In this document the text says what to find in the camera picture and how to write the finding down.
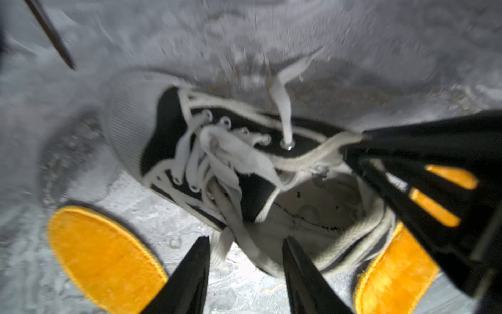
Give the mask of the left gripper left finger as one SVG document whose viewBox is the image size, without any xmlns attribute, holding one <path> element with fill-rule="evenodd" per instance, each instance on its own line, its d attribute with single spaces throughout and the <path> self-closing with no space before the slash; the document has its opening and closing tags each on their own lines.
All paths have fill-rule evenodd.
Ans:
<svg viewBox="0 0 502 314">
<path fill-rule="evenodd" d="M 210 270 L 210 239 L 197 238 L 143 313 L 203 313 Z"/>
</svg>

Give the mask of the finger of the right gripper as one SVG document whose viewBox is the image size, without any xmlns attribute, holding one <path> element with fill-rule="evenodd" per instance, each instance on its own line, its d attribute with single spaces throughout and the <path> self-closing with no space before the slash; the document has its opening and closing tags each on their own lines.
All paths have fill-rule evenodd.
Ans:
<svg viewBox="0 0 502 314">
<path fill-rule="evenodd" d="M 369 130 L 345 163 L 448 278 L 501 312 L 501 112 Z"/>
</svg>

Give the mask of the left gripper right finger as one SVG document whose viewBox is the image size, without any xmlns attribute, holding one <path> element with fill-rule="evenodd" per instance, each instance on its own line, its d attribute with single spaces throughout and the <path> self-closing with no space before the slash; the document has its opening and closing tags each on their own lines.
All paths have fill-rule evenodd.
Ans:
<svg viewBox="0 0 502 314">
<path fill-rule="evenodd" d="M 295 238 L 284 239 L 282 257 L 292 313 L 352 313 Z"/>
</svg>

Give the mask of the black canvas sneaker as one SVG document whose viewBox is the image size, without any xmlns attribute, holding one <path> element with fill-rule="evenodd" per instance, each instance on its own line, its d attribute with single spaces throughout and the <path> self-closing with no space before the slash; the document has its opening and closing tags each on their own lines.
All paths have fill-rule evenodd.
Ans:
<svg viewBox="0 0 502 314">
<path fill-rule="evenodd" d="M 216 230 L 215 264 L 236 244 L 256 268 L 282 277 L 282 242 L 295 238 L 322 273 L 383 252 L 395 214 L 343 161 L 360 133 L 292 116 L 286 85 L 313 61 L 280 70 L 271 113 L 208 94 L 182 78 L 131 69 L 105 97 L 104 131 L 142 186 Z"/>
</svg>

